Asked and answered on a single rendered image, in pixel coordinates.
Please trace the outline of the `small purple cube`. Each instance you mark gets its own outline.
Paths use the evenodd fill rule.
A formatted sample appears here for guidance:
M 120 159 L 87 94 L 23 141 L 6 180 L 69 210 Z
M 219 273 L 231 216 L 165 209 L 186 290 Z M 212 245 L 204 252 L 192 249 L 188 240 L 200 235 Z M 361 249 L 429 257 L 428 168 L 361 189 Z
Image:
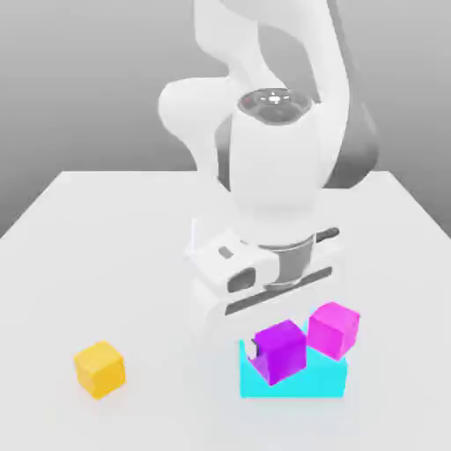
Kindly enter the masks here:
M 249 361 L 269 386 L 307 366 L 307 336 L 291 320 L 257 332 L 253 342 L 256 355 Z

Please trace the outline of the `small pink cube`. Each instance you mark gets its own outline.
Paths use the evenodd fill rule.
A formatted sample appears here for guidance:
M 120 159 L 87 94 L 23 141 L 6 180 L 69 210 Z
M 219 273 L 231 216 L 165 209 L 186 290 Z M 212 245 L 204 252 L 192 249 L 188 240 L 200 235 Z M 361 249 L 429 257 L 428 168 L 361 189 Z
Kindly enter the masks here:
M 357 341 L 360 314 L 334 301 L 318 307 L 309 317 L 307 345 L 339 361 Z

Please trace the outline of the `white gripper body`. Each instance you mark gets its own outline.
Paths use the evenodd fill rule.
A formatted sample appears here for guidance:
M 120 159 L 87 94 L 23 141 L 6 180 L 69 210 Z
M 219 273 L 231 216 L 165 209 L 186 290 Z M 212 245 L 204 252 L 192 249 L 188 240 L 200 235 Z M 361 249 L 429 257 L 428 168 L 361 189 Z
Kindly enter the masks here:
M 207 341 L 233 341 L 288 319 L 303 320 L 320 304 L 336 295 L 339 269 L 323 267 L 296 285 L 283 290 L 266 290 L 213 311 L 205 326 Z

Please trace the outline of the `large cyan box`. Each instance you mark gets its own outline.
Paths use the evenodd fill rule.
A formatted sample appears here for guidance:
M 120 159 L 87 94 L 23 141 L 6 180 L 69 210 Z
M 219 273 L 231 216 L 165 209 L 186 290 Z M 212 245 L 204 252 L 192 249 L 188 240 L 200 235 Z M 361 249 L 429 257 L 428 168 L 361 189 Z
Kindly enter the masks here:
M 308 320 L 303 327 L 299 327 L 305 335 L 307 325 Z M 307 345 L 306 368 L 274 386 L 269 386 L 252 366 L 243 342 L 240 343 L 239 361 L 242 398 L 341 398 L 344 395 L 348 373 L 345 355 L 335 361 Z

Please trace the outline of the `small yellow cube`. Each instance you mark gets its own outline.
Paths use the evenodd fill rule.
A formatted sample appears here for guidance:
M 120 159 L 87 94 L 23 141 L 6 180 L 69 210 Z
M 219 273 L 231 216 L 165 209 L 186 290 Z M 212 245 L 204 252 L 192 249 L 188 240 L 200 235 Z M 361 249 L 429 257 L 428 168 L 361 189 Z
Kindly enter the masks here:
M 78 383 L 96 400 L 120 388 L 126 381 L 123 356 L 106 341 L 77 353 L 74 365 Z

